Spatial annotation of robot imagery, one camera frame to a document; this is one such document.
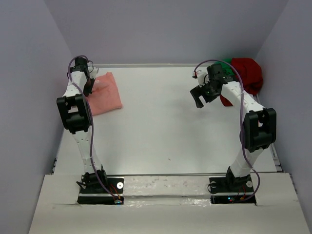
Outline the pink t shirt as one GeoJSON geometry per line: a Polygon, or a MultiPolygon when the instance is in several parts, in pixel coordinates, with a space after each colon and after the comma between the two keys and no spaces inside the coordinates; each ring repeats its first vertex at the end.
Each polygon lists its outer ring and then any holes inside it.
{"type": "Polygon", "coordinates": [[[93,116],[122,108],[121,98],[113,73],[96,78],[92,93],[86,98],[93,116]]]}

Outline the red t shirt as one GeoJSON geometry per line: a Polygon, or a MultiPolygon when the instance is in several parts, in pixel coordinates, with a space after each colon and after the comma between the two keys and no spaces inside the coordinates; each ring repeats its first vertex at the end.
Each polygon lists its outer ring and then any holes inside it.
{"type": "Polygon", "coordinates": [[[259,64],[252,58],[228,58],[225,62],[232,65],[240,74],[244,90],[256,96],[262,88],[263,76],[259,64]]]}

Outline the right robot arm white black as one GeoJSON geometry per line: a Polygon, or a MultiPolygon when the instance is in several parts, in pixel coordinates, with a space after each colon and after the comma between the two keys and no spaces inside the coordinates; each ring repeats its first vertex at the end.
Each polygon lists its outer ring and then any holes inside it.
{"type": "Polygon", "coordinates": [[[254,163],[257,158],[276,140],[275,109],[265,108],[254,100],[245,91],[239,72],[231,65],[234,74],[228,75],[222,69],[223,64],[224,61],[215,60],[205,72],[196,66],[192,77],[198,85],[190,91],[197,108],[217,97],[224,97],[240,114],[240,151],[224,177],[210,180],[212,194],[235,193],[246,188],[251,182],[251,172],[256,171],[254,163]]]}

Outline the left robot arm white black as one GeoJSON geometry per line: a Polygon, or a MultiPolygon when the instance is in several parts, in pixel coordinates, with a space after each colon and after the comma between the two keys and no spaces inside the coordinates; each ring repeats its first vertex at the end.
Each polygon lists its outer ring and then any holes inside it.
{"type": "Polygon", "coordinates": [[[94,123],[87,97],[92,93],[98,70],[87,56],[76,56],[67,68],[68,83],[65,93],[57,98],[62,124],[77,143],[83,163],[84,175],[78,185],[81,189],[107,192],[107,174],[94,148],[94,123]]]}

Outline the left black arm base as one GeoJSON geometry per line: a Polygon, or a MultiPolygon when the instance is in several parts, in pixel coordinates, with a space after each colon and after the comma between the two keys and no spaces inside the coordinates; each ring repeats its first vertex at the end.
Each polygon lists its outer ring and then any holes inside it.
{"type": "Polygon", "coordinates": [[[79,194],[77,202],[80,205],[122,205],[124,204],[124,177],[122,176],[108,176],[108,185],[106,190],[98,184],[94,187],[86,186],[84,177],[76,184],[79,186],[79,194]]]}

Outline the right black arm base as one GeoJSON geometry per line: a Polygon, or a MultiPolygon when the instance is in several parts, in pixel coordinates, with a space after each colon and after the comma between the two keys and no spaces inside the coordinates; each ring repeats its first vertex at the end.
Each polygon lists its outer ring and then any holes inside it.
{"type": "Polygon", "coordinates": [[[213,205],[256,204],[255,196],[246,200],[254,193],[250,175],[238,185],[229,185],[225,177],[210,177],[207,190],[211,194],[210,202],[213,205]]]}

